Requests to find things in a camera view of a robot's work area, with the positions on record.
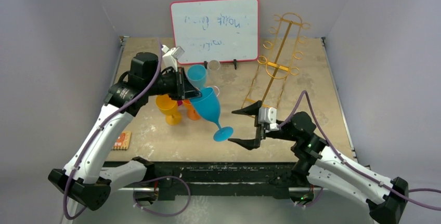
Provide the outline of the light blue wine glass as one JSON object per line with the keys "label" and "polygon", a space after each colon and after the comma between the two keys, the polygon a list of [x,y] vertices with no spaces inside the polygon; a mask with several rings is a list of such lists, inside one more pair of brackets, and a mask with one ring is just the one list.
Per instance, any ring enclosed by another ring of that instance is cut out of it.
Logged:
{"label": "light blue wine glass", "polygon": [[201,64],[192,65],[187,71],[187,77],[190,83],[197,89],[205,87],[206,68]]}

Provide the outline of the yellow wine glass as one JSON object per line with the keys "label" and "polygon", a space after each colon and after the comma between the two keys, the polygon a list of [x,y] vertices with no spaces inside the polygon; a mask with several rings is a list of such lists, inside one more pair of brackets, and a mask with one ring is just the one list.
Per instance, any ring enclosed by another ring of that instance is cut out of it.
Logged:
{"label": "yellow wine glass", "polygon": [[167,124],[174,126],[181,122],[182,115],[178,111],[178,103],[171,99],[169,95],[158,95],[155,104],[159,111],[165,115]]}

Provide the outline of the orange wine glass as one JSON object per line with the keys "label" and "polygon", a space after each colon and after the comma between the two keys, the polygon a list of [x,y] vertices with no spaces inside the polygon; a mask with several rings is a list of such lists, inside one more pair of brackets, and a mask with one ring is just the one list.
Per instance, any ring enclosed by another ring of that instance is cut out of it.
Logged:
{"label": "orange wine glass", "polygon": [[201,117],[191,104],[190,100],[183,100],[183,105],[187,109],[187,117],[193,121],[199,120]]}

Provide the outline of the clear wine glass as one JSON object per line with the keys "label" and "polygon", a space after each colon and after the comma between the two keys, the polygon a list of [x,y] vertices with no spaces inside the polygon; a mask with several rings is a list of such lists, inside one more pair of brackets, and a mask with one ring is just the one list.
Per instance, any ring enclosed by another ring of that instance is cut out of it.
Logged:
{"label": "clear wine glass", "polygon": [[211,85],[218,86],[220,83],[221,63],[217,60],[211,60],[207,63],[207,74]]}
{"label": "clear wine glass", "polygon": [[220,88],[218,86],[210,86],[213,89],[213,92],[215,92],[216,96],[218,97],[220,95]]}

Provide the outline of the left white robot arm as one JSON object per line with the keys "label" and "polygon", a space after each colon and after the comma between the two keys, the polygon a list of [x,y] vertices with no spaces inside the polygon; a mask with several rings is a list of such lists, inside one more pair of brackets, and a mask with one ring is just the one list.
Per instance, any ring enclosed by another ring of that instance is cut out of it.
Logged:
{"label": "left white robot arm", "polygon": [[176,101],[201,97],[184,68],[163,69],[161,64],[156,54],[137,53],[130,69],[109,88],[98,119],[79,150],[63,168],[49,173],[48,180],[63,194],[64,202],[74,200],[84,208],[97,210],[118,189],[133,183],[149,187],[154,180],[167,177],[139,156],[103,170],[116,140],[151,96],[165,95]]}

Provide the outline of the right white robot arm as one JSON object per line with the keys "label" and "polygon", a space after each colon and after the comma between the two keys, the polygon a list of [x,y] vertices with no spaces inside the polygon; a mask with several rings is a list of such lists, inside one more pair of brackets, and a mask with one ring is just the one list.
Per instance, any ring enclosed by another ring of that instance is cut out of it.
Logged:
{"label": "right white robot arm", "polygon": [[264,107],[261,101],[232,113],[255,118],[255,138],[230,139],[247,150],[259,148],[266,138],[294,142],[291,151],[298,161],[287,178],[296,185],[319,186],[355,201],[377,223],[400,222],[408,202],[407,181],[382,176],[345,156],[315,133],[317,125],[308,113],[296,112],[283,123],[277,119],[277,110]]}

